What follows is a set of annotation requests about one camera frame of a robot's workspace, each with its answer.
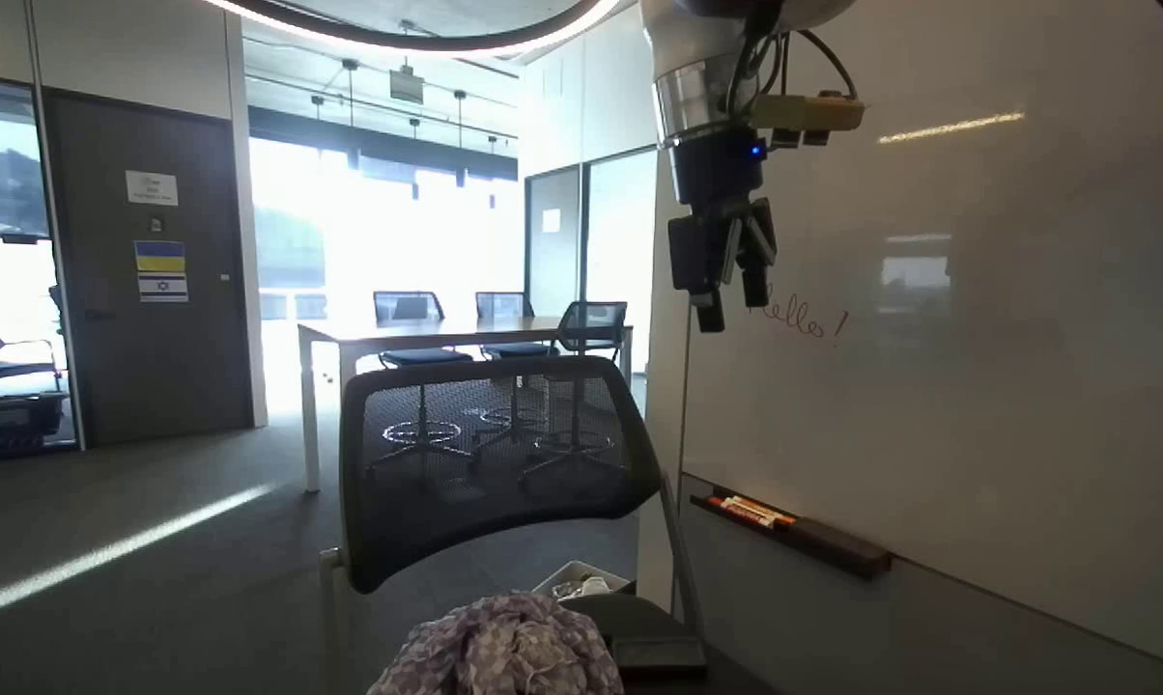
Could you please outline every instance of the ceiling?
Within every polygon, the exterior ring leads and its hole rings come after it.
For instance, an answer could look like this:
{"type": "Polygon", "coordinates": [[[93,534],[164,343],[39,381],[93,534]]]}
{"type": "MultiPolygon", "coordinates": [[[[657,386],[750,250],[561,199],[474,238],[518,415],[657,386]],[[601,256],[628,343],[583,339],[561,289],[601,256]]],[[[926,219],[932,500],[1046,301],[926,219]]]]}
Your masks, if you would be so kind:
{"type": "MultiPolygon", "coordinates": [[[[539,23],[571,0],[298,0],[343,23],[413,36],[485,36],[539,23]]],[[[317,43],[263,23],[243,23],[243,70],[253,110],[326,123],[447,143],[487,155],[518,155],[518,78],[540,56],[510,57],[393,57],[347,43],[317,43]],[[422,99],[392,97],[392,78],[413,70],[422,99]]]]}

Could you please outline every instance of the dark gray door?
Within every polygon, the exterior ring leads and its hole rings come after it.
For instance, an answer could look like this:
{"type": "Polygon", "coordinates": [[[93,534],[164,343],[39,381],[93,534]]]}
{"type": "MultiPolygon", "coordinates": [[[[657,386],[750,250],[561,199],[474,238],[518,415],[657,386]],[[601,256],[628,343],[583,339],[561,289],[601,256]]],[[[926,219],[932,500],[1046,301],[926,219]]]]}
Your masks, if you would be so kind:
{"type": "Polygon", "coordinates": [[[253,426],[231,128],[51,93],[91,444],[253,426]]]}

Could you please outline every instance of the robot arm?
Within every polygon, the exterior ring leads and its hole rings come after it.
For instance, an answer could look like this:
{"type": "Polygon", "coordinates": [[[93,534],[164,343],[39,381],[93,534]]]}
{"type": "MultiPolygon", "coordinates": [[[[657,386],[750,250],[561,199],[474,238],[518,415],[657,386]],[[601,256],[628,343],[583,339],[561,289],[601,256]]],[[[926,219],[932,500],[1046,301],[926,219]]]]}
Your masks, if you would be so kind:
{"type": "Polygon", "coordinates": [[[735,262],[745,307],[769,307],[765,268],[776,238],[763,191],[774,143],[822,143],[862,123],[852,97],[769,97],[758,78],[765,38],[808,31],[854,0],[641,0],[653,43],[660,143],[674,152],[677,202],[670,224],[674,281],[691,292],[698,331],[722,331],[722,292],[735,262]]]}

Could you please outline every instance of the door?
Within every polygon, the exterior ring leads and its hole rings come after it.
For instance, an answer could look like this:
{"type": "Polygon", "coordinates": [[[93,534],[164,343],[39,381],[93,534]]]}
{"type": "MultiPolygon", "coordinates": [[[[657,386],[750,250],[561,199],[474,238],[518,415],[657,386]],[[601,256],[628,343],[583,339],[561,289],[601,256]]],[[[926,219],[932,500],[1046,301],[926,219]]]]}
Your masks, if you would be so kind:
{"type": "Polygon", "coordinates": [[[563,318],[583,277],[583,168],[530,179],[530,301],[563,318]]]}
{"type": "Polygon", "coordinates": [[[69,93],[47,117],[91,444],[249,430],[231,128],[69,93]]]}

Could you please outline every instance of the glass door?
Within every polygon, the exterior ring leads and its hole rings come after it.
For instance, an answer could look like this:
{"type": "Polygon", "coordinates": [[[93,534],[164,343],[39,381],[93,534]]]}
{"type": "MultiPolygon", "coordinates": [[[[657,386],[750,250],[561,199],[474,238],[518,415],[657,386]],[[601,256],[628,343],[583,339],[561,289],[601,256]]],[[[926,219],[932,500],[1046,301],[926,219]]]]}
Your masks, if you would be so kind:
{"type": "Polygon", "coordinates": [[[583,168],[525,183],[530,301],[539,318],[563,318],[583,277],[583,168]]]}
{"type": "Polygon", "coordinates": [[[583,299],[628,301],[628,325],[635,330],[632,374],[651,371],[653,206],[657,152],[602,159],[589,169],[583,299]]]}
{"type": "Polygon", "coordinates": [[[34,99],[0,80],[0,461],[79,444],[34,99]]]}

